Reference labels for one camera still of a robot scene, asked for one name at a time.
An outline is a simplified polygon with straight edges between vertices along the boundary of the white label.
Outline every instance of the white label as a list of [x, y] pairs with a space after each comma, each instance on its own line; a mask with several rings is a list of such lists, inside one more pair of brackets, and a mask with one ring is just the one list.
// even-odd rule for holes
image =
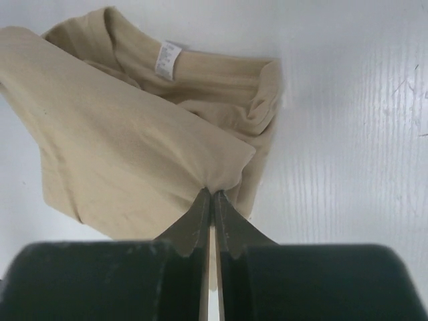
[[158, 60], [156, 61], [156, 67], [154, 68], [156, 74], [168, 80], [174, 80], [174, 64], [181, 50], [182, 49], [177, 45], [166, 41], [162, 42]]

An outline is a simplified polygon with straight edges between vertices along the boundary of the clothing tag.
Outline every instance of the clothing tag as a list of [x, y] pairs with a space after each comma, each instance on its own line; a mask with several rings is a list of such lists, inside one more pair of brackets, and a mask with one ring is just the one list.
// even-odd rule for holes
[[170, 42], [162, 42], [162, 47], [160, 47], [158, 60], [156, 61], [156, 67], [154, 72], [157, 75], [162, 76], [168, 80], [174, 80], [174, 64], [175, 60], [181, 53], [181, 48], [177, 45], [174, 45]]

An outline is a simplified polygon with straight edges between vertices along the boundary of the beige shirt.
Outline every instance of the beige shirt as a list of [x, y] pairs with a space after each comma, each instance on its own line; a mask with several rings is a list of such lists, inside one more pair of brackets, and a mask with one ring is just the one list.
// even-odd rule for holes
[[0, 29], [0, 91], [40, 147], [47, 204], [114, 239], [162, 233], [203, 187], [251, 212], [280, 93], [271, 60], [183, 51], [115, 9]]

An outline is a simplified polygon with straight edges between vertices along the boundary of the clothing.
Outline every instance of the clothing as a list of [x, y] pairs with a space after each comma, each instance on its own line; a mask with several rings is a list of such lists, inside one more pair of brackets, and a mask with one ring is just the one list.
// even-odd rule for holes
[[40, 147], [46, 203], [114, 239], [151, 239], [203, 187], [251, 212], [280, 94], [277, 61], [161, 45], [115, 8], [39, 37], [0, 29], [0, 91]]

